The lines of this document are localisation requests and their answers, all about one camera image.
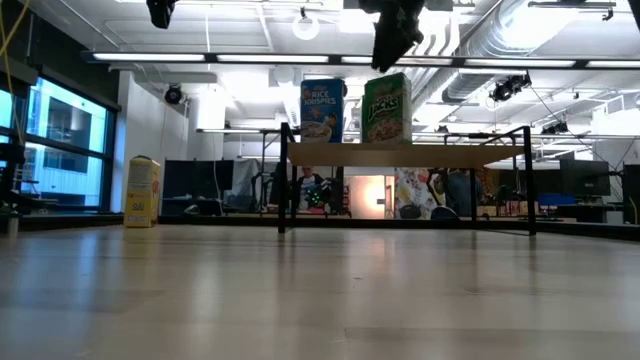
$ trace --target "blue cereal box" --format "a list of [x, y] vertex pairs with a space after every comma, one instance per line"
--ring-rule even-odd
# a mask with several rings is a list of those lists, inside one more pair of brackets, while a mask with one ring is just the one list
[[342, 142], [344, 81], [306, 80], [300, 87], [302, 142]]

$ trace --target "cereal bowl image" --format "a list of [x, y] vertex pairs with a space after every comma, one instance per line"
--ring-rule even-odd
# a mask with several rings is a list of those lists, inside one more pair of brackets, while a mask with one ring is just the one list
[[402, 142], [402, 122], [386, 119], [375, 124], [367, 134], [369, 142], [376, 144], [399, 144]]
[[307, 143], [329, 142], [331, 133], [331, 128], [321, 123], [305, 123], [300, 127], [300, 136]]

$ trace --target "wooden floor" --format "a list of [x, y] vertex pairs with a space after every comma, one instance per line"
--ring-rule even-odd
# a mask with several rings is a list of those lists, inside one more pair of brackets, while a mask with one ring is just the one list
[[160, 226], [0, 242], [0, 359], [640, 358], [640, 245]]

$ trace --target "computer monitor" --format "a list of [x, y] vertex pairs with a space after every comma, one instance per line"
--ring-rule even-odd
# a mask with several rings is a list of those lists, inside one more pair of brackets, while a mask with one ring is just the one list
[[196, 161], [195, 190], [198, 196], [206, 199], [218, 198], [217, 188], [220, 192], [231, 190], [233, 187], [233, 160], [220, 161]]
[[163, 198], [193, 195], [196, 176], [193, 161], [167, 160], [164, 167]]
[[216, 199], [216, 179], [220, 192], [233, 187], [233, 161], [167, 160], [165, 162], [163, 198], [190, 195]]
[[560, 160], [562, 192], [575, 196], [611, 195], [609, 164], [606, 161]]

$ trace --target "spotlight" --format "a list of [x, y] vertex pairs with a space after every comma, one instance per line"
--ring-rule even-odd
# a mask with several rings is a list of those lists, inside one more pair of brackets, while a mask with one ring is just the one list
[[180, 84], [169, 85], [169, 90], [164, 94], [167, 104], [178, 105], [182, 100], [182, 90]]
[[168, 29], [171, 14], [178, 0], [147, 0], [147, 7], [151, 14], [151, 22], [160, 29]]
[[543, 135], [553, 135], [553, 134], [562, 134], [569, 132], [569, 126], [566, 121], [558, 121], [550, 126], [546, 126], [542, 129], [541, 134]]
[[489, 98], [495, 102], [507, 101], [531, 84], [528, 71], [525, 75], [509, 76], [506, 81], [496, 83], [496, 88], [489, 93]]

